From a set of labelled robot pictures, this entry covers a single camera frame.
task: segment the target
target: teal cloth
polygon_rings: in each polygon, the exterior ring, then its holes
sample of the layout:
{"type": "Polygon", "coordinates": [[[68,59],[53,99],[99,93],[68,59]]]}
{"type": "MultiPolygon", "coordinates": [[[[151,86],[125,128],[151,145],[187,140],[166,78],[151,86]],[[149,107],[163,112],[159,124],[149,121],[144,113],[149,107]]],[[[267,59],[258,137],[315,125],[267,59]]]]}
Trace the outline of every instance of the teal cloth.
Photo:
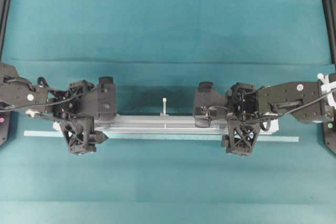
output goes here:
{"type": "MultiPolygon", "coordinates": [[[[200,81],[224,94],[334,72],[321,0],[12,0],[2,61],[52,87],[113,76],[120,114],[190,114],[200,81]]],[[[2,223],[335,223],[336,159],[321,125],[299,143],[109,140],[74,156],[51,123],[14,114],[0,147],[2,223]]]]}

